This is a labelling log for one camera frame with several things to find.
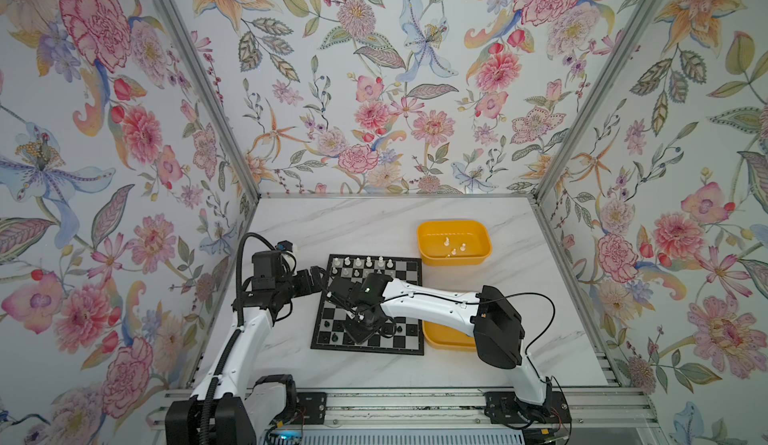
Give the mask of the yellow tray with black pieces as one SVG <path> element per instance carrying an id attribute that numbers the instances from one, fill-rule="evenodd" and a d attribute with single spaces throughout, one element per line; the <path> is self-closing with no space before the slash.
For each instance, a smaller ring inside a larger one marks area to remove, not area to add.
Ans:
<path id="1" fill-rule="evenodd" d="M 435 349 L 470 352 L 476 350 L 474 339 L 453 328 L 432 322 L 423 323 L 423 335 Z"/>

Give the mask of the yellow tray with white pieces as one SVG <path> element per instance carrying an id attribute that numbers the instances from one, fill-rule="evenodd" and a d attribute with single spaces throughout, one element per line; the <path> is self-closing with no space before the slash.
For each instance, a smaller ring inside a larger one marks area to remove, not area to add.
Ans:
<path id="1" fill-rule="evenodd" d="M 435 220 L 417 229 L 422 262 L 428 266 L 473 266 L 492 254 L 486 227 L 475 220 Z"/>

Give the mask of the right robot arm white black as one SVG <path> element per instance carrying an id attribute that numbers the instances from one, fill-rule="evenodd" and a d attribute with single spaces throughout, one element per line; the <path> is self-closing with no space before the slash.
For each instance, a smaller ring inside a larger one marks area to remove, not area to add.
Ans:
<path id="1" fill-rule="evenodd" d="M 552 385 L 523 350 L 522 317 L 495 287 L 457 293 L 370 274 L 360 283 L 336 277 L 324 295 L 346 313 L 344 328 L 356 343 L 367 341 L 397 317 L 442 325 L 474 340 L 479 359 L 506 373 L 519 403 L 549 405 Z"/>

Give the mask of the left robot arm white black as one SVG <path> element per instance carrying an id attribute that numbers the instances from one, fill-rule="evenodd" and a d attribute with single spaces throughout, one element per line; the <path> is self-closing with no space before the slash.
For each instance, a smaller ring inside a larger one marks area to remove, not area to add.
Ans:
<path id="1" fill-rule="evenodd" d="M 296 383 L 290 374 L 255 381 L 247 368 L 284 308 L 321 290 L 324 272 L 298 270 L 292 242 L 274 245 L 255 232 L 241 239 L 235 263 L 233 321 L 216 360 L 190 397 L 170 405 L 164 418 L 168 444 L 269 444 L 270 435 L 295 420 Z"/>

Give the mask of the black and silver chessboard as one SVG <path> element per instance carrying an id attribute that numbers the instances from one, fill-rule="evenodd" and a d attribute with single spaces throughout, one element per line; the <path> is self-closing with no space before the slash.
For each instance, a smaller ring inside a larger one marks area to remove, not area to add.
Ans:
<path id="1" fill-rule="evenodd" d="M 387 275 L 413 287 L 422 285 L 422 260 L 416 257 L 331 254 L 324 276 L 329 282 L 346 279 L 356 285 L 372 275 Z M 358 322 L 342 306 L 321 292 L 310 347 L 337 352 L 422 356 L 423 321 L 412 314 L 396 315 L 390 302 L 381 307 L 363 304 Z"/>

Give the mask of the aluminium base rail right wall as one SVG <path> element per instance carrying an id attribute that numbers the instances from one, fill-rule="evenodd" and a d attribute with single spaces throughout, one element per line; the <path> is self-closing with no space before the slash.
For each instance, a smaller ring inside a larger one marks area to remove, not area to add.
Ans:
<path id="1" fill-rule="evenodd" d="M 612 358 L 606 352 L 604 343 L 599 335 L 598 327 L 592 320 L 592 316 L 587 307 L 587 302 L 581 295 L 577 280 L 572 273 L 571 266 L 567 261 L 565 253 L 561 249 L 557 237 L 555 236 L 542 207 L 538 204 L 535 198 L 529 197 L 528 202 L 537 221 L 537 224 L 543 234 L 544 240 L 547 243 L 554 261 L 557 264 L 558 271 L 565 283 L 565 288 L 568 291 L 570 300 L 573 303 L 579 319 L 585 328 L 586 336 L 590 341 L 593 352 L 595 353 L 598 362 L 603 369 L 603 374 L 607 380 L 607 385 L 609 387 L 620 387 L 621 382 L 617 379 Z"/>

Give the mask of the aluminium front mounting rail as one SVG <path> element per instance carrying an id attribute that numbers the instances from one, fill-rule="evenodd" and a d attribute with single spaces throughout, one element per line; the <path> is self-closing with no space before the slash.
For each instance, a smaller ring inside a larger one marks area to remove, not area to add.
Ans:
<path id="1" fill-rule="evenodd" d="M 265 424 L 273 444 L 664 444 L 636 388 L 564 387 L 543 421 L 505 388 L 303 389 L 293 418 Z"/>

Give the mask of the aluminium corner post left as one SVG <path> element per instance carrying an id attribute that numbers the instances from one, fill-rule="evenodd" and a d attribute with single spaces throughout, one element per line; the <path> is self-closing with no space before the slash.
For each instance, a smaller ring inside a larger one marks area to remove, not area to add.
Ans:
<path id="1" fill-rule="evenodd" d="M 230 126 L 225 110 L 215 93 L 215 88 L 207 78 L 206 68 L 200 60 L 183 17 L 174 0 L 153 0 L 160 16 L 167 22 L 170 35 L 180 53 L 184 65 L 189 70 L 190 81 L 194 85 L 206 110 L 212 118 L 214 128 L 219 133 L 225 151 L 235 169 L 239 183 L 252 201 L 257 205 L 260 199 L 258 187 Z"/>

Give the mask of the aluminium corner post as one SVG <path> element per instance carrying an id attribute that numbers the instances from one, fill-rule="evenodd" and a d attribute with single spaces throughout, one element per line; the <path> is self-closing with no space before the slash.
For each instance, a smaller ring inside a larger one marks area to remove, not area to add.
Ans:
<path id="1" fill-rule="evenodd" d="M 219 133 L 225 151 L 235 169 L 239 183 L 252 201 L 257 205 L 260 199 L 258 187 L 230 126 L 225 110 L 215 93 L 215 88 L 207 78 L 206 68 L 200 60 L 183 17 L 174 0 L 153 0 L 160 16 L 167 22 L 170 35 L 180 53 L 184 65 L 189 70 L 190 81 L 194 85 L 206 110 L 212 118 L 214 128 Z"/>
<path id="2" fill-rule="evenodd" d="M 539 182 L 536 193 L 531 195 L 531 204 L 542 205 L 544 200 L 555 190 L 556 182 L 564 171 L 581 137 L 590 125 L 593 116 L 599 110 L 604 99 L 609 95 L 623 67 L 629 62 L 639 39 L 650 25 L 654 13 L 664 0 L 640 0 L 625 27 L 624 37 L 618 41 L 609 55 L 605 66 L 600 71 L 593 90 L 587 95 L 583 107 L 569 129 L 565 140 L 555 154 L 551 165 Z"/>

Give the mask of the aluminium corner post right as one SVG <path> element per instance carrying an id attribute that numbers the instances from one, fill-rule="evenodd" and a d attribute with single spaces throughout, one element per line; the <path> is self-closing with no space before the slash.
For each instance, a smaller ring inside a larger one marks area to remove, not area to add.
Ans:
<path id="1" fill-rule="evenodd" d="M 654 13 L 664 0 L 640 0 L 625 27 L 624 37 L 618 41 L 609 55 L 605 66 L 600 71 L 593 90 L 587 95 L 583 107 L 569 129 L 565 140 L 555 154 L 551 165 L 539 182 L 536 193 L 531 195 L 531 204 L 542 205 L 544 200 L 555 190 L 556 182 L 564 171 L 581 137 L 590 125 L 593 116 L 599 110 L 604 99 L 609 95 L 623 67 L 629 62 L 639 39 L 650 25 Z"/>

